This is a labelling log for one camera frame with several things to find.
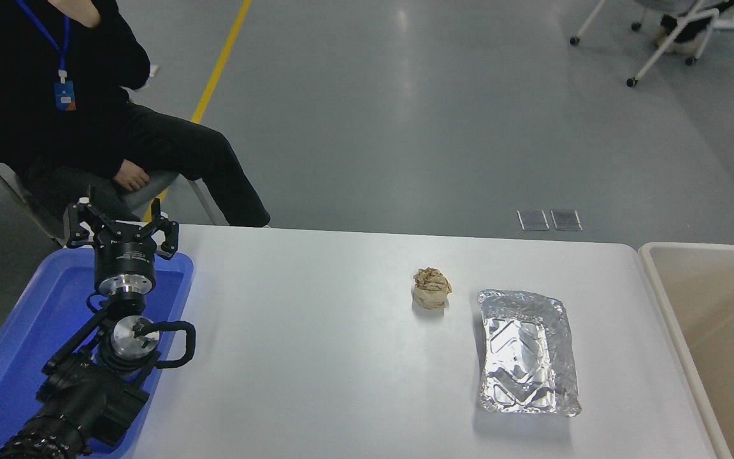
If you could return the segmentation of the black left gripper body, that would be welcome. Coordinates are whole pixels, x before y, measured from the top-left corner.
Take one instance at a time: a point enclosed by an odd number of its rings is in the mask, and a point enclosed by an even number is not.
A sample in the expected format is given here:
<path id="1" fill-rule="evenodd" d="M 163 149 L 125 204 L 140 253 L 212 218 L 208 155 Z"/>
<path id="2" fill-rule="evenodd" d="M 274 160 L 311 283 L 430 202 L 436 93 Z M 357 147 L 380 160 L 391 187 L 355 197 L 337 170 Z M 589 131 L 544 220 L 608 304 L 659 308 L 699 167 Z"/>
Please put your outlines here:
<path id="1" fill-rule="evenodd" d="M 122 274 L 134 274 L 148 280 L 155 278 L 153 238 L 136 238 L 134 230 L 114 235 L 107 229 L 94 235 L 94 278 L 105 280 Z"/>

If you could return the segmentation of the person's hand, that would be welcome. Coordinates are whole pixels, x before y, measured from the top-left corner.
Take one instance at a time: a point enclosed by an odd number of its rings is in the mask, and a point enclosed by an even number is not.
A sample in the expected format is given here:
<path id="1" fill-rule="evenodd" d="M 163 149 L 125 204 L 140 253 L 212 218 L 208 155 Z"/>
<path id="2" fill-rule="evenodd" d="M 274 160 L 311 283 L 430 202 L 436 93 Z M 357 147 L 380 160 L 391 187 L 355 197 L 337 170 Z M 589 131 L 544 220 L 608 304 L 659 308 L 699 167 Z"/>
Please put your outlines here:
<path id="1" fill-rule="evenodd" d="M 100 24 L 100 12 L 90 0 L 49 0 L 48 3 L 85 28 L 93 29 Z"/>
<path id="2" fill-rule="evenodd" d="M 112 180 L 125 191 L 135 192 L 145 188 L 150 181 L 150 177 L 143 168 L 125 159 Z"/>

